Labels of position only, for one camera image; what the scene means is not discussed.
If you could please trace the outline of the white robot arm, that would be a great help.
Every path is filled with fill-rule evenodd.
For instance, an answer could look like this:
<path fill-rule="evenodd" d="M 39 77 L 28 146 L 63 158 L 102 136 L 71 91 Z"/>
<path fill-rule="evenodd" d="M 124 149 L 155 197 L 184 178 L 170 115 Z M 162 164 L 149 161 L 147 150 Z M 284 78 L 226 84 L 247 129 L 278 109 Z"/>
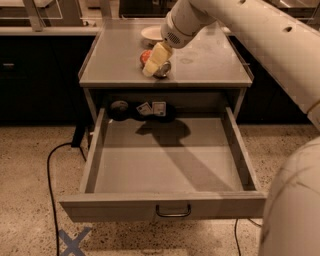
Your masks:
<path fill-rule="evenodd" d="M 150 77 L 205 26 L 221 21 L 283 90 L 320 123 L 320 34 L 263 0 L 178 0 L 143 73 Z M 274 177 L 259 256 L 320 256 L 320 138 L 294 152 Z"/>

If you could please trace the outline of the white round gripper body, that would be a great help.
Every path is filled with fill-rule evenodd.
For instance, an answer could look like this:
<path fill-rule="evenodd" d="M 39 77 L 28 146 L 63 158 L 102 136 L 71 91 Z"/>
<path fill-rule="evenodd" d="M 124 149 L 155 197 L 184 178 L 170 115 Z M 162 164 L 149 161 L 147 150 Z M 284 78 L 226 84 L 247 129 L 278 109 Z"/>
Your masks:
<path fill-rule="evenodd" d="M 171 48 L 181 49 L 214 22 L 215 18 L 194 7 L 191 0 L 178 0 L 161 25 L 161 36 Z"/>

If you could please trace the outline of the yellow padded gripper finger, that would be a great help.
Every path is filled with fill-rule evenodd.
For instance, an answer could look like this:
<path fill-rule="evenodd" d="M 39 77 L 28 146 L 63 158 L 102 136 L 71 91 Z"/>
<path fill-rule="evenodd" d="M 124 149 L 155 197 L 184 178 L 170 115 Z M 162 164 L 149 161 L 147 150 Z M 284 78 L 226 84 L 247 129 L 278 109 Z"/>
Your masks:
<path fill-rule="evenodd" d="M 146 77 L 153 76 L 159 68 L 172 56 L 172 48 L 164 41 L 158 42 L 152 49 L 151 55 L 142 70 Z"/>

